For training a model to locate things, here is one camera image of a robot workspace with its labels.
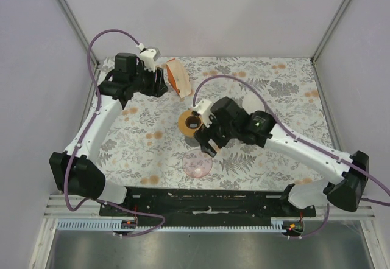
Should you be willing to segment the glass carafe brown band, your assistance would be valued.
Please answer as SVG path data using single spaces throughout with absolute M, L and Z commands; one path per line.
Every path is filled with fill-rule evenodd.
M 200 148 L 200 144 L 198 143 L 198 141 L 193 138 L 193 137 L 188 137 L 188 136 L 185 136 L 185 142 L 188 146 L 190 147 L 194 147 L 194 148 Z

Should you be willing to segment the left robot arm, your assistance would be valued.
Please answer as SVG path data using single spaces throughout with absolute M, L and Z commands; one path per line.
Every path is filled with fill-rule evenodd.
M 134 201 L 124 186 L 112 183 L 97 167 L 101 145 L 115 119 L 135 93 L 161 97 L 168 87 L 156 61 L 160 52 L 147 48 L 138 55 L 118 53 L 114 68 L 98 86 L 92 109 L 71 143 L 54 152 L 49 165 L 57 189 L 65 194 L 112 202 L 118 214 L 132 213 Z

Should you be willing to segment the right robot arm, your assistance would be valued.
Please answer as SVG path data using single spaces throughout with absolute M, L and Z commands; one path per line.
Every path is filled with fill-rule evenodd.
M 330 203 L 344 211 L 358 209 L 368 178 L 369 156 L 328 148 L 295 133 L 264 112 L 247 113 L 234 100 L 223 97 L 217 102 L 201 100 L 192 114 L 202 119 L 194 138 L 202 152 L 216 156 L 215 146 L 225 147 L 237 139 L 284 154 L 322 175 L 308 184 L 290 184 L 279 201 L 280 212 L 294 216 L 301 209 Z

